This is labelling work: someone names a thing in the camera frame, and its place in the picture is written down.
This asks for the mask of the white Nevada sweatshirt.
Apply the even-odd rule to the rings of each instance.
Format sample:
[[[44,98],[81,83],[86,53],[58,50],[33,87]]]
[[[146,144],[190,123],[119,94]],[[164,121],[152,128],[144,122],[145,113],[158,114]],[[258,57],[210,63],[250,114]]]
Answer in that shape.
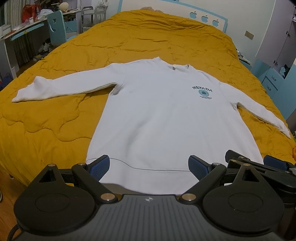
[[[228,150],[262,163],[239,107],[279,129],[282,120],[244,92],[191,65],[161,58],[113,63],[57,79],[37,76],[13,102],[90,93],[113,86],[86,163],[110,158],[104,184],[147,194],[180,195],[196,183],[189,156],[225,163]]]

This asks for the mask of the mustard yellow quilted bedspread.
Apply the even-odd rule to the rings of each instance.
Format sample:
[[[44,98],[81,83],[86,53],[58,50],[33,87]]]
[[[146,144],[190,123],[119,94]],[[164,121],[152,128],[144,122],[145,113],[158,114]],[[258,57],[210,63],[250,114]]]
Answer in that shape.
[[[69,168],[85,160],[110,89],[45,101],[14,103],[36,76],[160,57],[190,64],[282,114],[260,81],[238,59],[233,40],[215,27],[155,11],[123,11],[54,49],[1,91],[1,167],[28,185],[49,163]]]

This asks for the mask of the blue drawer cabinet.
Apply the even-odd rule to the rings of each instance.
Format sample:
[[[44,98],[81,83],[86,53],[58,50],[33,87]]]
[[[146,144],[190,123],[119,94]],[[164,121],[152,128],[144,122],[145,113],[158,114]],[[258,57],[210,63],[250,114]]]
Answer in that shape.
[[[282,77],[266,63],[256,60],[251,73],[258,78],[285,120],[295,111],[295,63]]]

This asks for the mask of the lilac wardrobe door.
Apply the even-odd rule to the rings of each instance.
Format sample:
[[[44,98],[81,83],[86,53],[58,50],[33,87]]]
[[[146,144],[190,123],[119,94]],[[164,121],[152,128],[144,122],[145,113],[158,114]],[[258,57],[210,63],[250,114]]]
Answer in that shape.
[[[276,1],[273,14],[256,59],[277,71],[289,68],[295,60],[295,5],[291,1]]]

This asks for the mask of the white blue apple headboard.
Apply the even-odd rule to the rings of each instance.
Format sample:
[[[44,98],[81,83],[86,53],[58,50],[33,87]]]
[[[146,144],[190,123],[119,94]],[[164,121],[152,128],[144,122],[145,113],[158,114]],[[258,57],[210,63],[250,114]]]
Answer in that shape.
[[[207,25],[211,25],[220,31],[226,33],[227,18],[215,14],[211,11],[202,9],[197,6],[193,6],[179,1],[130,1],[120,0],[118,5],[118,12],[132,11],[141,9],[143,7],[151,7],[154,10],[160,10],[165,14],[181,16],[183,18],[189,18],[191,20],[198,21]]]

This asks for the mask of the blue wooden chair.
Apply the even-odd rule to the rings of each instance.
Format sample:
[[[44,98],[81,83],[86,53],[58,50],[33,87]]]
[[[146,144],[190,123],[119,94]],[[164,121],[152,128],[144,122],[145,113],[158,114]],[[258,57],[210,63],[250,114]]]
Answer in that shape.
[[[58,47],[77,36],[76,33],[73,33],[70,37],[67,37],[64,18],[61,11],[55,11],[48,14],[47,23],[53,47]]]

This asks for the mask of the white blue desk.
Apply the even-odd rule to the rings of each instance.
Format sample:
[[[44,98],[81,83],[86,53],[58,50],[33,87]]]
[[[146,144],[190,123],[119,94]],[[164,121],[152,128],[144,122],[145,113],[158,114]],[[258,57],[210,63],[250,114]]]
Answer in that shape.
[[[20,68],[33,61],[39,47],[49,37],[47,18],[1,37],[1,79],[16,78]]]

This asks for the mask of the cream knitted hat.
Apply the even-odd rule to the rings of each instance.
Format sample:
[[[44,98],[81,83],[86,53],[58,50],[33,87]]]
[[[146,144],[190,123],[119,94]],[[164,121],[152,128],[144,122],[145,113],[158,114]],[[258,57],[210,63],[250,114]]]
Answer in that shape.
[[[67,2],[62,2],[59,4],[59,10],[63,13],[66,13],[68,11],[69,8],[69,3]]]

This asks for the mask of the red bag on desk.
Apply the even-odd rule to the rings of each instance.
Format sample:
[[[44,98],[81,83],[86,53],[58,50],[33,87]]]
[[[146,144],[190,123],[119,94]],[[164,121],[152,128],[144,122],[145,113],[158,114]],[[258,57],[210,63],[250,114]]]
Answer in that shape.
[[[40,4],[26,4],[22,9],[22,23],[31,17],[33,17],[33,20],[36,21],[38,18],[38,11],[40,10]]]

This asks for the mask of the grey wall switch plate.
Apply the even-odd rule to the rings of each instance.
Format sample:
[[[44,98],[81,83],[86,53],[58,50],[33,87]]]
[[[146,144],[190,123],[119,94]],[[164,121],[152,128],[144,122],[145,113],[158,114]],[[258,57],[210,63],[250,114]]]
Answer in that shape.
[[[248,32],[248,31],[245,31],[245,37],[247,37],[248,39],[252,40],[254,38],[254,34]]]

